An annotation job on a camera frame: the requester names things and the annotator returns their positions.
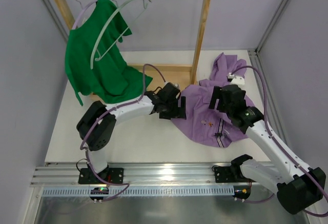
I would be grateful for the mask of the purple trousers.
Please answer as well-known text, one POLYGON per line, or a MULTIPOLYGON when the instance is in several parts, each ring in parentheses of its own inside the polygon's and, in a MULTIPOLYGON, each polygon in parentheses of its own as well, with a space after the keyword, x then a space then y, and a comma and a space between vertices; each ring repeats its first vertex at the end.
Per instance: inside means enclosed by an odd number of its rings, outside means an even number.
POLYGON ((247 136, 231 124, 225 113, 209 109, 213 88, 228 85, 228 74, 246 65, 247 62, 238 59, 237 55, 220 54, 207 79, 182 91, 182 97, 186 98, 186 119, 176 118, 171 122, 187 138, 205 146, 227 148, 232 142, 246 139, 247 136))

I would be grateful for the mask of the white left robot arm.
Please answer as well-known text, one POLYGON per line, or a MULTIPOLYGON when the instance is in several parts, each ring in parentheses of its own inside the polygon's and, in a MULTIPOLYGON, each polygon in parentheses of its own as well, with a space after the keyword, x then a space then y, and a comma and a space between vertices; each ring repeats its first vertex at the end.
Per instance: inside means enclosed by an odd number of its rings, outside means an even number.
POLYGON ((160 119, 186 119, 186 98, 181 96, 178 85, 167 82, 155 91, 146 91, 137 100, 116 105, 104 105, 95 101, 76 125, 86 151, 87 167, 81 169, 79 183, 109 183, 123 185, 115 180, 105 159, 104 147, 109 143, 116 125, 143 116, 159 114, 160 119))

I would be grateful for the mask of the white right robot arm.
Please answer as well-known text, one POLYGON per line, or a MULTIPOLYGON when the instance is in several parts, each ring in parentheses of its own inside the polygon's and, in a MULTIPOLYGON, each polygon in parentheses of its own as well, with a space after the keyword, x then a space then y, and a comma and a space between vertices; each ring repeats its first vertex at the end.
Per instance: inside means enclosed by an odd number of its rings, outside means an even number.
POLYGON ((237 85, 215 86, 209 108, 226 114, 232 125, 255 142, 275 166, 272 170, 244 154, 231 161, 230 170, 236 180, 250 179, 261 184, 277 196, 290 214, 327 198, 324 171, 311 168, 293 153, 265 116, 256 107, 247 106, 244 90, 237 85))

